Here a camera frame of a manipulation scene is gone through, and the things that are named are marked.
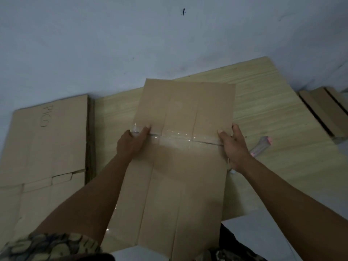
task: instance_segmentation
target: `white wall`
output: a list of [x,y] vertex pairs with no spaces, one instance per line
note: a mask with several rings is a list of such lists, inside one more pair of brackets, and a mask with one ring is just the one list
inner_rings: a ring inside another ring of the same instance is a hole
[[294,89],[341,90],[347,7],[348,0],[0,0],[0,150],[15,109],[265,55]]

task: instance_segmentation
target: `cardboard box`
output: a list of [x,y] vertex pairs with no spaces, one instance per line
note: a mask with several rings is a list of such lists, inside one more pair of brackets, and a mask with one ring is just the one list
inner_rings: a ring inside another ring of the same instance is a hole
[[338,144],[348,139],[348,102],[334,88],[299,91],[301,100]]
[[32,232],[95,175],[94,103],[87,95],[13,113],[0,162],[0,246]]
[[130,163],[109,233],[172,261],[218,246],[235,85],[147,79],[133,131],[151,137]]

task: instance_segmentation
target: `wooden floor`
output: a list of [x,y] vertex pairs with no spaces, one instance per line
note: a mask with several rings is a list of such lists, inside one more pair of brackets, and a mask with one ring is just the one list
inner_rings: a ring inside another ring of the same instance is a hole
[[[296,188],[305,193],[341,190],[348,183],[345,157],[268,57],[177,79],[184,80],[237,84],[233,120],[246,136],[248,147],[261,136],[270,136],[272,147],[258,159]],[[98,172],[116,154],[120,135],[132,126],[141,93],[139,88],[96,100]],[[243,176],[227,176],[223,219],[262,207]]]

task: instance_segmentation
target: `hand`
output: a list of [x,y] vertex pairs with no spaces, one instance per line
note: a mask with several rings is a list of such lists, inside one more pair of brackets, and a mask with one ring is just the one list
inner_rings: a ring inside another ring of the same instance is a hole
[[230,159],[231,167],[243,173],[245,166],[250,159],[254,159],[246,146],[244,136],[239,129],[239,126],[232,124],[233,136],[229,136],[226,132],[218,130],[218,134],[223,141],[223,146],[227,157]]
[[136,137],[132,136],[130,130],[125,131],[117,141],[117,155],[130,162],[139,153],[150,130],[151,126],[147,125]]

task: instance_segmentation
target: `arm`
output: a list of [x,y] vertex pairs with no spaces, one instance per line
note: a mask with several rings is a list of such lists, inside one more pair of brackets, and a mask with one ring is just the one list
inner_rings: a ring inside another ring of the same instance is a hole
[[117,154],[86,186],[59,205],[35,230],[36,233],[80,233],[99,244],[115,209],[128,164],[150,131],[137,137],[127,130],[117,142]]
[[288,184],[253,158],[238,125],[233,136],[219,130],[231,166],[261,198],[303,260],[343,260],[348,256],[348,221]]

